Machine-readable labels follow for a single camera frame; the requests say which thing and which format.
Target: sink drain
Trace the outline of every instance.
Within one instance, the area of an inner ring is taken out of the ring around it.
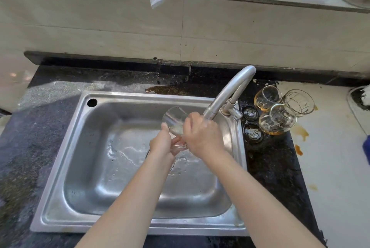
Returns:
[[[145,159],[148,157],[149,152],[150,152],[150,150],[146,153]],[[176,160],[173,162],[173,164],[172,164],[172,167],[171,167],[171,170],[170,170],[170,171],[172,171],[173,167],[175,166],[175,162],[176,162]]]

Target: black granite countertop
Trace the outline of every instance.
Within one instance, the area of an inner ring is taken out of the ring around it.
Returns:
[[[215,97],[230,76],[203,77],[40,66],[0,137],[0,248],[74,247],[81,234],[33,233],[29,227],[83,90]],[[251,82],[240,105],[268,81]],[[324,243],[289,133],[245,142],[248,171]],[[250,237],[148,236],[144,247],[254,247]]]

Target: sink overflow hole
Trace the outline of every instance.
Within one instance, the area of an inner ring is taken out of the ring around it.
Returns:
[[[98,104],[98,101],[96,99],[90,99],[87,101],[87,106],[89,106],[90,108],[95,107],[97,104]]]

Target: wall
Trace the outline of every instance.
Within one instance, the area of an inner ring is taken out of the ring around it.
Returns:
[[[370,73],[370,21],[226,0],[0,0],[0,62],[25,50]]]

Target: stainless steel sink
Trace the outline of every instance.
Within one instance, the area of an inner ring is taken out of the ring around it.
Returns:
[[[145,160],[149,141],[173,106],[203,111],[212,98],[83,92],[31,224],[38,232],[86,232]],[[240,121],[214,119],[246,169]],[[248,235],[221,183],[189,151],[177,155],[149,234]]]

